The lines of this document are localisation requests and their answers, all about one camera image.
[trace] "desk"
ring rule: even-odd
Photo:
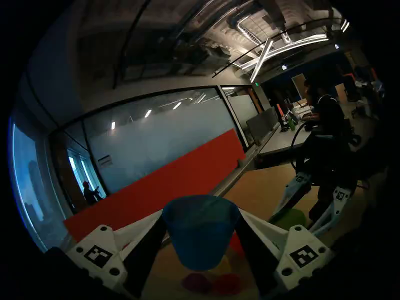
[[[260,155],[267,155],[276,152],[288,150],[292,144],[292,140],[295,137],[296,131],[300,125],[296,126],[295,131],[290,129],[285,132],[281,132],[280,127],[275,131],[273,136],[265,144],[265,146],[259,152]],[[304,127],[298,133],[296,140],[294,141],[294,147],[302,145],[310,135],[310,131],[305,131]]]

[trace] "person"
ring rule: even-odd
[[[303,121],[318,121],[319,120],[319,99],[327,95],[326,91],[316,84],[311,84],[308,80],[304,81],[305,86],[305,99],[307,104],[311,107],[311,114],[303,116]]]
[[[89,205],[93,205],[98,202],[101,197],[99,196],[99,187],[96,187],[94,191],[89,189],[89,182],[83,182],[83,195]]]

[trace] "fluorescent light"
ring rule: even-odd
[[[284,49],[285,49],[285,51],[290,50],[290,49],[294,48],[294,46],[296,46],[298,44],[305,43],[305,42],[308,42],[308,41],[314,41],[314,40],[318,40],[318,42],[319,42],[319,39],[326,39],[326,38],[327,38],[327,35],[323,33],[323,34],[314,34],[314,35],[311,35],[309,37],[306,37],[306,38],[303,38],[303,39],[299,39],[299,40],[294,41],[294,42],[292,42],[290,44],[287,44],[287,45],[285,45],[285,46],[283,46],[283,47],[281,47],[279,49],[275,49],[275,50],[271,51],[269,53],[269,55],[267,56],[267,58],[270,57],[270,56],[272,57],[273,54],[275,54],[278,51],[281,51],[281,50],[284,50]],[[241,65],[241,69],[244,70],[244,69],[246,69],[246,68],[248,68],[248,67],[250,67],[252,65],[255,65],[258,61],[259,61],[259,57],[254,58],[254,59],[242,64]]]
[[[204,94],[203,97],[200,98],[200,100],[197,102],[197,104],[199,104],[204,99],[205,96],[206,96],[206,94]]]
[[[163,105],[160,105],[159,108],[163,108],[163,107],[165,107],[165,106],[167,106],[167,105],[171,105],[171,104],[174,104],[174,103],[177,103],[177,102],[181,102],[182,100],[186,100],[186,99],[187,99],[187,98],[183,98],[183,99],[179,99],[179,100],[176,100],[176,101],[167,103],[167,104],[163,104]]]
[[[273,42],[274,42],[274,41],[271,40],[271,41],[269,42],[268,47],[262,49],[261,56],[259,57],[259,60],[258,60],[258,62],[257,62],[257,65],[255,66],[255,69],[254,69],[254,71],[253,71],[253,74],[252,74],[251,77],[250,77],[250,82],[251,82],[251,83],[253,83],[254,79],[256,79],[256,76],[257,76],[257,74],[259,73],[259,71],[260,71],[260,69],[261,69],[261,66],[263,65],[264,58],[267,56],[268,52],[270,51]]]
[[[347,27],[349,27],[349,25],[350,25],[350,22],[347,22],[346,27],[344,27],[344,29],[343,29],[343,33],[347,30]]]
[[[216,99],[219,99],[219,98],[220,98],[220,96],[214,96],[214,97],[211,97],[211,98],[209,98],[209,99],[207,99],[207,100],[204,100],[202,103],[207,102],[207,101],[210,101],[210,100],[216,100]]]
[[[340,30],[343,30],[343,27],[345,27],[345,26],[346,26],[346,23],[347,23],[347,20],[346,20],[346,19],[344,19],[344,22],[343,22],[342,26],[340,27]]]
[[[264,58],[264,61],[266,61],[267,59],[269,59],[271,57],[274,57],[275,55],[281,54],[281,53],[283,53],[285,51],[289,51],[289,50],[292,50],[292,49],[297,48],[297,47],[302,47],[302,46],[313,44],[313,43],[329,41],[329,39],[327,38],[326,34],[316,34],[316,36],[319,36],[319,37],[311,37],[310,36],[309,38],[304,38],[302,40],[298,40],[298,41],[292,42],[292,43],[290,43],[290,44],[288,44],[286,46],[283,46],[283,47],[281,47],[279,49],[273,50]],[[250,67],[256,65],[257,62],[259,61],[259,59],[260,58],[257,57],[257,58],[254,58],[254,59],[242,64],[241,65],[241,69],[244,70],[244,69],[247,69],[247,68],[250,68]]]
[[[175,107],[173,108],[173,110],[177,109],[177,108],[178,108],[178,106],[180,106],[180,105],[181,105],[181,103],[182,103],[182,102],[179,102],[177,105],[175,105]]]

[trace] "exposed ceiling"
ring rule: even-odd
[[[83,73],[96,80],[115,68],[128,28],[143,3],[86,1],[78,43]],[[276,36],[272,47],[279,49],[287,44],[280,36],[282,30],[324,18],[330,20],[288,31],[291,42],[338,29],[341,15],[325,0],[151,0],[131,35],[122,74],[129,79],[173,72],[209,75],[259,41]],[[257,58],[261,50],[249,52],[239,64]]]

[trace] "ceiling pipe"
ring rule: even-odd
[[[251,15],[258,13],[262,9],[263,7],[258,2],[252,2],[251,4],[240,9],[236,14],[231,15],[226,20],[226,22],[228,23],[230,28],[239,31],[249,41],[253,42],[256,45],[259,45],[263,41],[261,41],[254,33],[252,33],[249,29],[244,27],[241,23]]]
[[[289,34],[285,32],[286,20],[284,15],[282,14],[281,9],[277,5],[274,0],[258,0],[261,6],[265,9],[268,13],[268,16],[264,16],[263,19],[266,21],[272,30],[278,28],[281,32],[280,37],[285,44],[290,44],[292,42]]]

